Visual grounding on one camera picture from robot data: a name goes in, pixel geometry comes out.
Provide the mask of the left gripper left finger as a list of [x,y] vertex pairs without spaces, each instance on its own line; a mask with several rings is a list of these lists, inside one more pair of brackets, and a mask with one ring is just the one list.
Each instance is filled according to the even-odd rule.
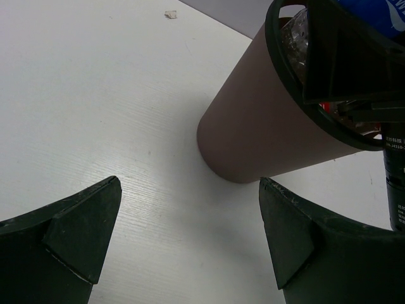
[[1,303],[88,303],[122,199],[118,177],[1,222]]

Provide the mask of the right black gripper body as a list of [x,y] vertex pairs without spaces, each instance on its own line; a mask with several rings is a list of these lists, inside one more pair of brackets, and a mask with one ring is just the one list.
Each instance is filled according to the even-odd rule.
[[404,91],[336,92],[335,98],[339,122],[347,127],[404,122]]

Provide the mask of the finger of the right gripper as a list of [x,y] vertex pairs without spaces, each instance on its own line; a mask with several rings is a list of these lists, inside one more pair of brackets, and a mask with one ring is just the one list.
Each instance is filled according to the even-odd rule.
[[306,104],[404,99],[404,46],[337,1],[308,1]]

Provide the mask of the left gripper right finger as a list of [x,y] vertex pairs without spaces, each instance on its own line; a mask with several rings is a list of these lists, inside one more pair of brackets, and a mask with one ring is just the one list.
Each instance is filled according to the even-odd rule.
[[287,303],[403,303],[404,234],[344,217],[270,178],[259,205]]

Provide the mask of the Pocari Sweat blue bottle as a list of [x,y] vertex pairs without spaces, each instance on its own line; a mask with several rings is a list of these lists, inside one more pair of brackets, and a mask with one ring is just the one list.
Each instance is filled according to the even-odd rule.
[[339,0],[338,3],[388,38],[404,33],[404,0]]

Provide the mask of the small red-cap bottle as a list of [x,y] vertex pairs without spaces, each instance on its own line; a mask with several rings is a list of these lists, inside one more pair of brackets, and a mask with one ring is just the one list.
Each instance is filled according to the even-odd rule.
[[339,102],[322,102],[319,105],[325,112],[329,114],[336,114],[339,112]]

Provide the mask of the clear bottle blue label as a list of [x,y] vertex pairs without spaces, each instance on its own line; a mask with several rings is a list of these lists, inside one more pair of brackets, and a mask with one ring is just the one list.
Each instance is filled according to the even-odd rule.
[[286,55],[294,68],[306,65],[308,52],[308,10],[299,11],[281,29]]

